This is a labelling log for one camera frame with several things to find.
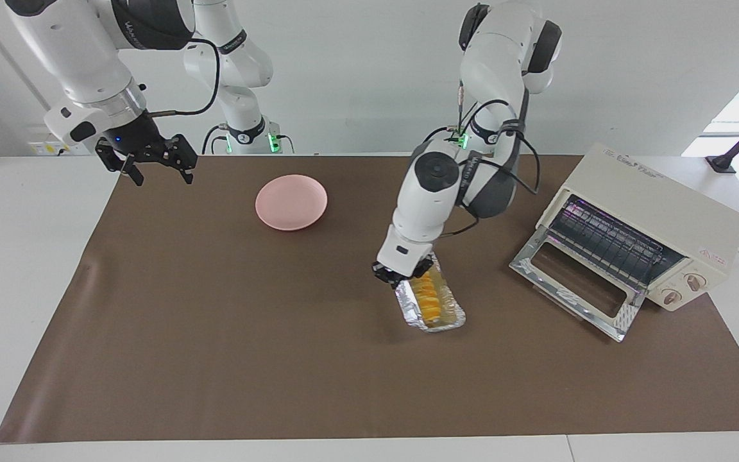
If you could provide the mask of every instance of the brown mat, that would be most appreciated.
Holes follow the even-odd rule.
[[[406,158],[202,158],[190,187],[156,166],[142,188],[122,178],[0,442],[739,430],[739,348],[707,296],[649,305],[616,344],[508,268],[578,160],[545,157],[540,196],[440,242],[468,315],[442,334],[408,327],[370,274]],[[286,173],[330,194],[290,234],[253,210]]]

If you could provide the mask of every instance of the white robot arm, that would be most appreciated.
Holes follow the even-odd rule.
[[[525,3],[470,9],[459,41],[464,50],[461,81],[481,106],[468,123],[468,149],[451,141],[426,141],[414,150],[393,223],[373,265],[378,278],[397,286],[422,276],[456,205],[476,220],[509,207],[529,94],[551,82],[560,38],[557,24]]]
[[[5,0],[12,20],[64,98],[44,121],[68,144],[85,143],[111,171],[141,185],[135,164],[179,170],[188,184],[197,156],[183,135],[164,139],[118,49],[182,49],[192,41],[191,0]],[[125,156],[121,160],[115,152]]]
[[[281,149],[279,127],[261,114],[252,88],[273,78],[273,63],[241,26],[232,0],[194,0],[196,33],[216,44],[222,55],[218,99],[235,154],[259,154]],[[191,45],[184,64],[194,78],[209,88],[215,85],[215,61],[202,47]]]

